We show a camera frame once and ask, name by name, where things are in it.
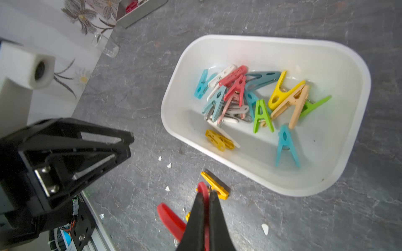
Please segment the tan clothespin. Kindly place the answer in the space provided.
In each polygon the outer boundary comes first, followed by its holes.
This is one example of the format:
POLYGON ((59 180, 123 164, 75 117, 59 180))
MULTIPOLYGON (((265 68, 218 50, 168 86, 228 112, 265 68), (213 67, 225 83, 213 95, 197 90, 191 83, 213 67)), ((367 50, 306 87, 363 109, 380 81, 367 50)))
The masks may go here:
POLYGON ((291 106, 294 106, 294 112, 292 114, 291 120, 289 122, 289 128, 294 129, 300 118, 302 109, 305 102, 307 101, 310 86, 303 84, 298 87, 293 93, 291 93, 287 98, 280 100, 280 98, 274 98, 274 101, 278 106, 272 111, 271 120, 275 120, 279 115, 285 112, 291 106))

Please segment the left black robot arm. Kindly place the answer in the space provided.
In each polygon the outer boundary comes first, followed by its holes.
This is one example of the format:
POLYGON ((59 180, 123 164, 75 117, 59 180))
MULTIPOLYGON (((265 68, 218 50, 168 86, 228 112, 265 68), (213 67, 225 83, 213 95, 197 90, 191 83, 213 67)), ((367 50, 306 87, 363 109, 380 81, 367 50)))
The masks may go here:
POLYGON ((129 159, 134 135, 72 118, 47 119, 1 137, 1 249, 66 231, 77 250, 95 220, 81 191, 129 159))

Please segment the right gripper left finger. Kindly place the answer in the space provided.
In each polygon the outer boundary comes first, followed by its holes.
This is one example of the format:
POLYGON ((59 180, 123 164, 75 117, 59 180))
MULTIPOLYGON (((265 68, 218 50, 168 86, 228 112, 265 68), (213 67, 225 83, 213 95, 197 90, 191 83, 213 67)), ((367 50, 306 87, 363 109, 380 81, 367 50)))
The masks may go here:
POLYGON ((203 251, 205 248, 205 207, 202 193, 195 197, 189 221, 176 251, 203 251))

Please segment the green clothespin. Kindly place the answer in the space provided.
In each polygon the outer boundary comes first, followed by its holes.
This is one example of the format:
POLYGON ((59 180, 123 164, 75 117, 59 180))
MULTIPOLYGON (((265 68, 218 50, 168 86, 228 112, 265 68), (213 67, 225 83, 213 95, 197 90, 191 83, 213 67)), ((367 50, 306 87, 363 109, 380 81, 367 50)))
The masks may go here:
POLYGON ((305 101, 305 104, 303 106, 302 112, 300 114, 300 118, 306 117, 309 113, 317 109, 318 107, 322 106, 325 104, 327 101, 331 99, 331 96, 327 96, 317 102, 310 102, 309 100, 305 101))
POLYGON ((255 114, 254 114, 254 124, 253 124, 253 133, 257 133, 260 122, 264 120, 267 124, 267 127, 270 129, 271 132, 274 132, 274 126, 271 121, 271 117, 268 113, 265 101, 263 99, 258 100, 255 106, 255 114))

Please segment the red clothespin pile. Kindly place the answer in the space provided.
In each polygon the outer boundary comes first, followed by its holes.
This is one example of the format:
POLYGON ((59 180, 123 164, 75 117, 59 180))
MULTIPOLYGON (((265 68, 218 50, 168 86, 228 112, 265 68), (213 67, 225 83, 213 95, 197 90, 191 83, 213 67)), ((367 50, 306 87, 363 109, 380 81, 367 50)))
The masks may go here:
POLYGON ((219 86, 229 88, 235 82, 235 80, 237 80, 240 76, 245 75, 247 72, 248 68, 245 65, 242 65, 221 79, 219 81, 219 86))

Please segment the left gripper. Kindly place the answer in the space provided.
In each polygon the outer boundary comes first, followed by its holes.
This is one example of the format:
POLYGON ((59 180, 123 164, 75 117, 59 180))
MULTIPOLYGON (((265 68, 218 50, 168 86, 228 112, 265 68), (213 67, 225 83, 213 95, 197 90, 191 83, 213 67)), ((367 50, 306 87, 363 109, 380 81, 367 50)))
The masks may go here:
POLYGON ((76 223, 72 198, 131 157, 131 132, 49 119, 1 138, 1 247, 76 223))

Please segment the white clothespin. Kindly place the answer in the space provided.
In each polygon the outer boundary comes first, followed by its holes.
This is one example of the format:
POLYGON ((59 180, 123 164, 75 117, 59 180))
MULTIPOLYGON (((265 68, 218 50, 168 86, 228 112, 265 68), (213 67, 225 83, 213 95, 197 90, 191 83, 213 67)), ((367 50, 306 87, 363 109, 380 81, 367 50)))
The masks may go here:
POLYGON ((227 130, 227 126, 225 120, 222 120, 221 123, 218 121, 213 122, 211 119, 207 120, 208 124, 211 125, 220 135, 224 136, 225 138, 231 140, 233 145, 236 148, 240 148, 240 144, 233 138, 233 134, 229 134, 227 130))
POLYGON ((237 67, 235 65, 230 65, 229 67, 225 68, 224 70, 222 70, 221 72, 217 73, 216 76, 214 76, 208 83, 208 88, 211 89, 211 92, 209 93, 209 95, 207 96, 207 101, 209 101, 212 96, 215 94, 215 92, 219 89, 219 82, 226 77, 227 75, 229 75, 231 72, 233 72, 234 70, 236 70, 237 67))

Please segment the muted teal clothespin bottom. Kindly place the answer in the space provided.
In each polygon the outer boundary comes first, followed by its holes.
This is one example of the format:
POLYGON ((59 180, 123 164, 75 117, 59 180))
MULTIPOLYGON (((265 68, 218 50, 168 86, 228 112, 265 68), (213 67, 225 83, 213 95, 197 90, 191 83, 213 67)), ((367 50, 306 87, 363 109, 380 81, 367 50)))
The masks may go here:
POLYGON ((222 114, 222 108, 224 104, 224 97, 227 92, 227 87, 221 86, 216 93, 212 96, 212 98, 207 102, 206 106, 202 110, 202 114, 206 115, 213 108, 214 111, 212 113, 212 122, 216 122, 220 115, 222 114))

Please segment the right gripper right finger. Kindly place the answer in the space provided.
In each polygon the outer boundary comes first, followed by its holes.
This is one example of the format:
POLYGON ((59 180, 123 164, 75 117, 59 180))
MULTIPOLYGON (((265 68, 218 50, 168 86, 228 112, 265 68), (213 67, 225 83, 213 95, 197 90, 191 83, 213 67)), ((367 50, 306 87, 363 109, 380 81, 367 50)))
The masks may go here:
POLYGON ((235 251, 216 191, 209 195, 209 248, 211 251, 235 251))

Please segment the white clothespin bottom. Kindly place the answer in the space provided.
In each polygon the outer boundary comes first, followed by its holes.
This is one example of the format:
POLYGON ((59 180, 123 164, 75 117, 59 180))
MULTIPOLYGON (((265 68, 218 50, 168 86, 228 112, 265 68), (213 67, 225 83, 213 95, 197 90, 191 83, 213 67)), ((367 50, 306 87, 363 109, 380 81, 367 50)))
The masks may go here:
POLYGON ((211 119, 207 120, 208 124, 211 125, 220 135, 224 136, 225 138, 231 140, 233 145, 236 148, 240 148, 240 144, 233 138, 233 134, 229 134, 227 130, 227 126, 225 120, 222 120, 221 123, 218 121, 213 122, 211 119))

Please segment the pink clothespin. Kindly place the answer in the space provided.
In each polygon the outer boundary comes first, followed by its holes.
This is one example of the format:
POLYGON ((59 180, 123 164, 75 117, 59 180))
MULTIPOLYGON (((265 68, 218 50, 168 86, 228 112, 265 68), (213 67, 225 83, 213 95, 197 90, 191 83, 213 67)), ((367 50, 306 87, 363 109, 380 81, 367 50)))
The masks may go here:
POLYGON ((221 124, 222 124, 222 122, 224 120, 224 116, 225 116, 225 114, 226 114, 226 112, 227 112, 227 110, 228 110, 228 108, 229 108, 229 106, 231 104, 232 99, 233 99, 233 95, 230 95, 228 100, 225 102, 225 106, 222 109, 222 113, 221 113, 221 115, 219 116, 219 118, 217 120, 217 125, 219 127, 221 127, 221 124))

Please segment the dark teal clothespin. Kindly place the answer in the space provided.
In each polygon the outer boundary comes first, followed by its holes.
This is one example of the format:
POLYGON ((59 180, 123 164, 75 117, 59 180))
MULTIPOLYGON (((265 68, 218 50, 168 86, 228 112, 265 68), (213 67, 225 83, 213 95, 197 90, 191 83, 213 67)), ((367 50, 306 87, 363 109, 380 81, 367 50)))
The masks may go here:
POLYGON ((279 71, 260 71, 246 73, 246 76, 252 77, 246 83, 245 90, 248 92, 256 91, 264 86, 277 82, 281 76, 279 71))

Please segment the grey clothespin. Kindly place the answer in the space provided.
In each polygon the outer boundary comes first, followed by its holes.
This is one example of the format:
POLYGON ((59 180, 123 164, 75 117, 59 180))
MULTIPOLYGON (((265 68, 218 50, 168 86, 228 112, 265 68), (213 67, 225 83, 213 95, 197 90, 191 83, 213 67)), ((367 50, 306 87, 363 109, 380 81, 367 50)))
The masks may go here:
POLYGON ((253 119, 251 118, 249 113, 249 107, 247 105, 244 106, 229 106, 227 109, 225 116, 226 117, 231 117, 231 118, 237 118, 239 120, 242 120, 246 123, 252 123, 253 119))

